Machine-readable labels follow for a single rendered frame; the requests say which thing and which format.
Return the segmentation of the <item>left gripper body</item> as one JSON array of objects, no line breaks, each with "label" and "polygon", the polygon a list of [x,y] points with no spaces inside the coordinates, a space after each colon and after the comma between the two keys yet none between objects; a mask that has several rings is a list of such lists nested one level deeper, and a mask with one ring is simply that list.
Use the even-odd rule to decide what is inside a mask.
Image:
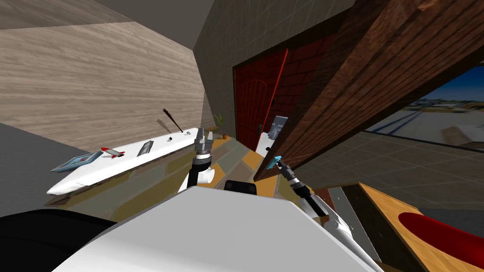
[{"label": "left gripper body", "polygon": [[213,139],[195,139],[195,151],[197,153],[210,153],[213,142]]}]

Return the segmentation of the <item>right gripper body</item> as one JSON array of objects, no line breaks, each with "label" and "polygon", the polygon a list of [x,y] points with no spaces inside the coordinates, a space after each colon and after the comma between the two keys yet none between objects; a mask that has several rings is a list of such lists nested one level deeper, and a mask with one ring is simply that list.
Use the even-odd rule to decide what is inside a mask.
[{"label": "right gripper body", "polygon": [[277,162],[277,166],[279,168],[280,173],[283,175],[285,179],[287,179],[291,187],[301,186],[299,179],[295,176],[295,173],[291,170],[291,168],[288,165],[286,165],[283,161],[279,160]]}]

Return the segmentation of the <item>green potted plant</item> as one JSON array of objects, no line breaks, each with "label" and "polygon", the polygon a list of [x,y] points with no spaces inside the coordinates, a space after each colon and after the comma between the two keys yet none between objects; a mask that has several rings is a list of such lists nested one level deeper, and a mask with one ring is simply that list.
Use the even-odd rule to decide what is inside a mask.
[{"label": "green potted plant", "polygon": [[218,115],[214,114],[214,117],[215,117],[217,123],[219,124],[221,131],[222,131],[222,138],[223,139],[227,139],[228,136],[227,136],[227,134],[225,132],[224,119],[223,119],[221,113],[219,113]]}]

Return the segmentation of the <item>red door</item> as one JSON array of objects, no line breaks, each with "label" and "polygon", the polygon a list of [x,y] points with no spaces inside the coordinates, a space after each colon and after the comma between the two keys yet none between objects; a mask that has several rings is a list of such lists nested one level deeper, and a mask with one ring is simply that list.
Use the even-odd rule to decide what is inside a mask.
[{"label": "red door", "polygon": [[284,48],[234,71],[236,139],[250,150],[257,150],[287,54]]}]

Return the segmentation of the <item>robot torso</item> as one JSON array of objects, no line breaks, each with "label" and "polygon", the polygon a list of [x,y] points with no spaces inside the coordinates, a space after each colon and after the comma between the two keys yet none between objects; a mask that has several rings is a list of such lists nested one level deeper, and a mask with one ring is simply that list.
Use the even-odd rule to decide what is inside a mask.
[{"label": "robot torso", "polygon": [[104,231],[53,272],[372,272],[295,203],[190,187]]}]

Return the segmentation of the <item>long white table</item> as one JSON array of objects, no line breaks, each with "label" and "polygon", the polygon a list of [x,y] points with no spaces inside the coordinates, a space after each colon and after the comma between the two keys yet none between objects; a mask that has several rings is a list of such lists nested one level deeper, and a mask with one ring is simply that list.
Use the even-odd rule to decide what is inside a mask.
[{"label": "long white table", "polygon": [[46,193],[52,196],[71,193],[132,170],[192,145],[197,132],[198,129],[195,127],[184,129],[112,149],[104,148],[73,157],[52,170],[57,173],[68,172],[68,175],[48,189]]}]

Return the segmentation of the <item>wooden table with red bowl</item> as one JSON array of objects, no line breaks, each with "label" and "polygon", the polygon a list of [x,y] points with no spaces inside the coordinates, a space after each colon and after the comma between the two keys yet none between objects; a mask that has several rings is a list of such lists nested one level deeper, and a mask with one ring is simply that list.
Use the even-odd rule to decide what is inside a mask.
[{"label": "wooden table with red bowl", "polygon": [[402,272],[484,272],[422,241],[398,219],[418,209],[362,183],[342,187],[382,263]]}]

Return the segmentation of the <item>brown wooden door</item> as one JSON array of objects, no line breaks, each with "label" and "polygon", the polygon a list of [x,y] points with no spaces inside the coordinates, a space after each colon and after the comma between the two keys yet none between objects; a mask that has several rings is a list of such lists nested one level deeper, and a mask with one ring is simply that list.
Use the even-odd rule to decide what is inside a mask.
[{"label": "brown wooden door", "polygon": [[292,169],[484,60],[484,0],[356,0],[254,180]]}]

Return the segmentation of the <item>window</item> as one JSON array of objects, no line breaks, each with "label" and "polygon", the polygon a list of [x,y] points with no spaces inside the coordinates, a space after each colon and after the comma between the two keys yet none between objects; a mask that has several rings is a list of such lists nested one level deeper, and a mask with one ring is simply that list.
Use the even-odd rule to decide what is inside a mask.
[{"label": "window", "polygon": [[484,61],[367,131],[484,150]]}]

